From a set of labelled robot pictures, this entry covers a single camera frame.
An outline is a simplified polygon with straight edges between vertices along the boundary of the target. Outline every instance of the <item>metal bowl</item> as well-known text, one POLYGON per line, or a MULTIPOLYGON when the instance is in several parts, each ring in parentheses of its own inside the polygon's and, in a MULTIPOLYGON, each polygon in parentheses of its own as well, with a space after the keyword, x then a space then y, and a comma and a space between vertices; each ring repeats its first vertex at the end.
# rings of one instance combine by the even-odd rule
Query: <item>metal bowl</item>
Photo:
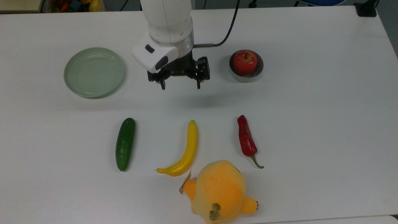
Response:
POLYGON ((234 57, 236 55, 236 53, 238 53, 239 51, 236 51, 235 53, 233 53, 231 55, 231 57, 229 58, 229 67, 231 68, 231 75, 234 79, 236 79, 237 81, 241 82, 241 83, 248 83, 248 82, 252 82, 254 80, 256 80, 258 78, 258 76, 260 75, 261 71, 264 68, 264 62, 263 59, 260 57, 260 55, 258 55, 256 52, 254 52, 254 54, 257 57, 257 67, 255 68, 255 70, 248 75, 242 75, 239 74, 235 69, 234 69, 234 57))

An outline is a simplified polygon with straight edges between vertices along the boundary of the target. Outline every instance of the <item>plush toy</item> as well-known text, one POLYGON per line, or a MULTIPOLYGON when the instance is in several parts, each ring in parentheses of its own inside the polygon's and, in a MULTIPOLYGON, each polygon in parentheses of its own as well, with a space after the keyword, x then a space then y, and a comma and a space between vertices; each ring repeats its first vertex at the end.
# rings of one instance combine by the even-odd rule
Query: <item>plush toy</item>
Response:
POLYGON ((183 190, 192 210, 206 224, 229 222, 240 214, 253 214, 258 203, 245 195, 246 181, 229 161, 219 160, 205 166, 197 180, 187 180, 183 190))

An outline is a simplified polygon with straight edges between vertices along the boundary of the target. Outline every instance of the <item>black cable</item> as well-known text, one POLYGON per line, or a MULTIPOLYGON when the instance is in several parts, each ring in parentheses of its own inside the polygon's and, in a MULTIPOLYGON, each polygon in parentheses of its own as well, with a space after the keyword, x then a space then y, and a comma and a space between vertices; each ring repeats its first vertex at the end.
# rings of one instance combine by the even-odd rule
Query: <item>black cable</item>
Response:
POLYGON ((126 0, 125 4, 122 6, 122 8, 120 9, 119 12, 121 12, 121 11, 124 9, 124 7, 126 6, 126 4, 127 4, 128 1, 129 1, 129 0, 126 0))
POLYGON ((231 26, 229 27, 228 33, 226 34, 224 40, 222 40, 220 43, 218 44, 212 44, 212 43, 205 43, 205 44, 195 44, 193 47, 218 47, 220 45, 222 45, 226 39, 228 39, 229 34, 231 33, 232 27, 234 26, 234 22, 235 22, 235 18, 236 18, 236 14, 238 13, 238 8, 239 8, 239 3, 240 0, 237 1, 236 3, 236 8, 235 8, 235 13, 234 13, 234 17, 232 18, 232 22, 231 22, 231 26))

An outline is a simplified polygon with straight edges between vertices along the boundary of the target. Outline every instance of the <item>cucumber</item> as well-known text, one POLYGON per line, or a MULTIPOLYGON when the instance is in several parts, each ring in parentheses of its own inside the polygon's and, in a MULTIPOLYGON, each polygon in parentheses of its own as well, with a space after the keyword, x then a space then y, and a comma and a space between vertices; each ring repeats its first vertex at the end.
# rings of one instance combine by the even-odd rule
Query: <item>cucumber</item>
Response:
POLYGON ((120 171, 125 171, 129 166, 133 140, 135 134, 135 121, 127 118, 120 126, 116 141, 116 165, 120 171))

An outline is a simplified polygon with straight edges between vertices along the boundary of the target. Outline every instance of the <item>tag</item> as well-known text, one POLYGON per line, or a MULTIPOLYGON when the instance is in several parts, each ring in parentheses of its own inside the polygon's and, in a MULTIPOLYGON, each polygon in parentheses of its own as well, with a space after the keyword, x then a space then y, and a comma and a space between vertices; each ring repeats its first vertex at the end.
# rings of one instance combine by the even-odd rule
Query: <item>tag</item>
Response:
POLYGON ((191 171, 192 170, 189 171, 187 178, 185 178, 184 183, 182 183, 181 187, 179 188, 179 193, 180 194, 182 194, 184 192, 184 190, 182 188, 183 188, 185 182, 191 178, 191 171))

